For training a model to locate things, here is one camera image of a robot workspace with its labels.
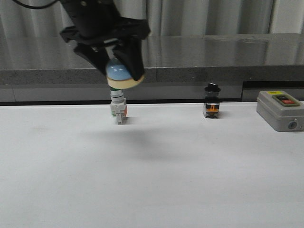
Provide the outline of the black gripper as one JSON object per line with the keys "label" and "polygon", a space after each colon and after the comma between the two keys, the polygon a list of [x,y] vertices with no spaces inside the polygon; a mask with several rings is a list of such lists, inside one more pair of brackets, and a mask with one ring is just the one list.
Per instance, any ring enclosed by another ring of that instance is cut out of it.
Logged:
{"label": "black gripper", "polygon": [[114,56],[127,68],[135,81],[145,70],[142,59],[141,40],[150,33],[148,21],[122,17],[112,0],[61,0],[62,7],[73,22],[60,32],[65,42],[77,42],[74,53],[106,76],[110,61],[105,48],[94,51],[93,44],[106,40],[122,40],[112,51]]}

